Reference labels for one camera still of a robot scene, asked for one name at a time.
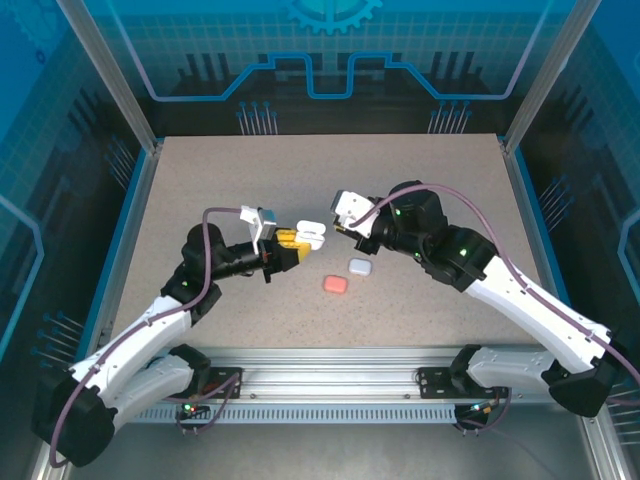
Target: beige table surface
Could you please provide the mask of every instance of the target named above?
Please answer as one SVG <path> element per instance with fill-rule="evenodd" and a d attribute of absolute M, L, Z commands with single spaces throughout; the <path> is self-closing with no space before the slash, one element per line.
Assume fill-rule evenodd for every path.
<path fill-rule="evenodd" d="M 384 196 L 419 179 L 464 192 L 488 216 L 511 258 L 537 279 L 494 135 L 339 135 L 167 138 L 128 272 L 114 335 L 137 319 L 180 263 L 187 232 L 209 206 L 273 209 L 280 226 L 329 227 L 322 250 L 270 285 L 261 274 L 219 282 L 223 296 L 180 342 L 193 346 L 346 347 L 532 343 L 490 307 L 431 280 L 411 259 L 381 250 L 368 278 L 348 272 L 354 242 L 331 228 L 339 189 Z M 481 230 L 441 195 L 453 224 Z M 249 240 L 234 216 L 210 217 L 228 245 Z M 349 279 L 345 295 L 322 289 Z"/>

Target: enclosure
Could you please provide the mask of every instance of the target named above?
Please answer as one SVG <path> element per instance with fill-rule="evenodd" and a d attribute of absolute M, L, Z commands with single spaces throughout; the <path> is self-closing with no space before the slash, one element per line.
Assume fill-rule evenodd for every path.
<path fill-rule="evenodd" d="M 159 405 L 91 465 L 62 469 L 30 422 L 40 374 L 140 316 L 209 206 L 331 230 L 338 190 L 449 185 L 529 277 L 637 332 L 638 22 L 633 0 L 6 0 L 3 478 L 636 478 L 634 407 L 581 418 L 516 390 L 501 427 L 511 439 L 397 417 L 447 403 L 420 398 L 417 368 L 465 344 L 536 342 L 389 252 L 328 296 L 323 277 L 358 256 L 333 231 L 306 270 L 221 283 L 184 337 L 244 369 L 237 417 L 183 438 Z M 442 202 L 451 223 L 481 230 Z M 237 220 L 216 224 L 246 240 Z M 629 359 L 640 363 L 637 348 Z M 622 379 L 613 395 L 638 390 Z M 353 413 L 376 409 L 395 420 Z M 347 417 L 313 417 L 323 411 Z"/>

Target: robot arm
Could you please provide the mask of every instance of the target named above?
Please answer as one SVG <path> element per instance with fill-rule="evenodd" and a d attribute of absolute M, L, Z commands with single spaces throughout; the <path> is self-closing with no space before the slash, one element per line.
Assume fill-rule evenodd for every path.
<path fill-rule="evenodd" d="M 63 407 L 91 371 L 93 374 L 70 403 L 57 438 L 57 451 L 76 466 L 93 461 L 128 420 L 154 403 L 172 395 L 187 399 L 204 393 L 210 369 L 204 354 L 180 345 L 168 355 L 151 362 L 152 359 L 200 321 L 220 299 L 222 293 L 216 281 L 233 275 L 250 276 L 261 270 L 269 283 L 273 274 L 298 265 L 324 242 L 322 224 L 301 221 L 296 230 L 278 229 L 273 212 L 248 207 L 242 208 L 240 218 L 250 224 L 251 241 L 230 247 L 225 245 L 218 227 L 207 224 L 211 281 L 200 301 L 181 309 L 193 303 L 205 285 L 203 227 L 196 225 L 182 248 L 183 262 L 140 318 L 68 370 L 47 371 L 36 392 L 32 417 L 36 435 L 52 442 Z M 175 313 L 152 321 L 170 310 Z M 101 359 L 104 362 L 97 369 Z"/>
<path fill-rule="evenodd" d="M 419 184 L 400 184 L 390 194 Z M 376 254 L 384 246 L 410 256 L 434 280 L 491 305 L 547 349 L 532 355 L 466 346 L 451 367 L 454 384 L 459 389 L 468 382 L 485 388 L 544 388 L 571 412 L 595 416 L 615 383 L 618 362 L 592 338 L 536 300 L 532 292 L 607 344 L 614 341 L 609 329 L 575 312 L 524 276 L 520 279 L 528 287 L 522 288 L 493 243 L 474 230 L 449 225 L 432 191 L 402 195 L 352 226 L 381 200 L 339 191 L 331 208 L 334 227 L 356 240 L 356 250 L 363 253 Z"/>

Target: white block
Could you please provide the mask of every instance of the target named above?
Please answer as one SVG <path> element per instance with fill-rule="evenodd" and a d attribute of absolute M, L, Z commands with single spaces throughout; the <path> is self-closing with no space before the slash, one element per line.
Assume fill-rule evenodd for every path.
<path fill-rule="evenodd" d="M 362 258 L 352 258 L 349 262 L 349 271 L 354 275 L 368 277 L 371 275 L 371 262 Z"/>

